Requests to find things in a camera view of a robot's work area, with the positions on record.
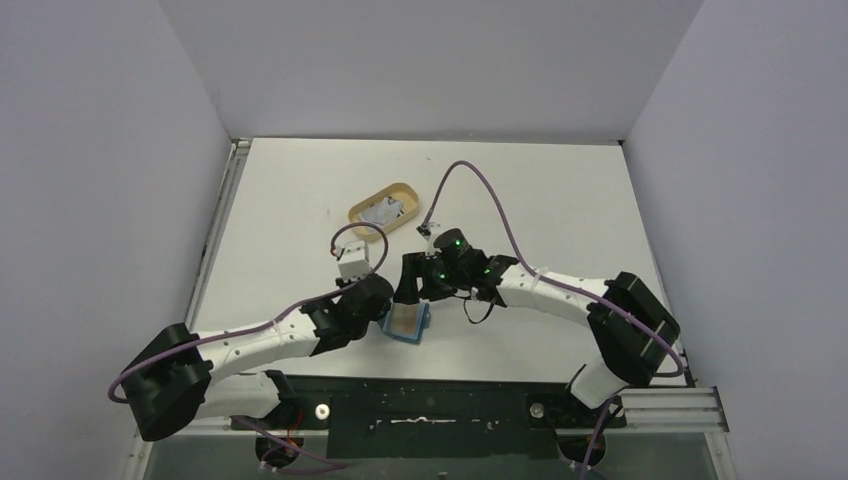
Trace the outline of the blue card holder wallet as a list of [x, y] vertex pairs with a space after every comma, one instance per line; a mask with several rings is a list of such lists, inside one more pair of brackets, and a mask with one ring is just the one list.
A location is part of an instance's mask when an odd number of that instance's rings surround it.
[[393, 303], [388, 313], [378, 321], [378, 325], [387, 337], [418, 345], [421, 343], [423, 332], [430, 325], [429, 307], [428, 303]]

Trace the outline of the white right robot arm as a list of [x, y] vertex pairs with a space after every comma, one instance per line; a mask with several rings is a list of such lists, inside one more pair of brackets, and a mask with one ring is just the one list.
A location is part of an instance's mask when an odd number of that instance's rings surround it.
[[645, 388], [671, 359], [681, 329], [640, 277], [622, 271], [613, 279], [571, 277], [530, 267], [510, 255], [488, 255], [458, 228], [432, 236], [427, 250], [402, 257], [393, 296], [396, 306], [440, 301], [467, 292], [502, 308], [524, 308], [571, 321], [590, 331], [598, 353], [571, 380], [571, 395], [600, 407], [627, 387]]

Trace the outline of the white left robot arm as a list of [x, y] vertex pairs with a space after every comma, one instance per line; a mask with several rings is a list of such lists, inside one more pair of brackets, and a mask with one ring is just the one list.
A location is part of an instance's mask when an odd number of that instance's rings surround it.
[[149, 442], [206, 416], [261, 419], [281, 404], [282, 377], [254, 368], [346, 347], [388, 313], [392, 295], [386, 279], [370, 274], [241, 330], [198, 333], [172, 324], [125, 367], [117, 384]]

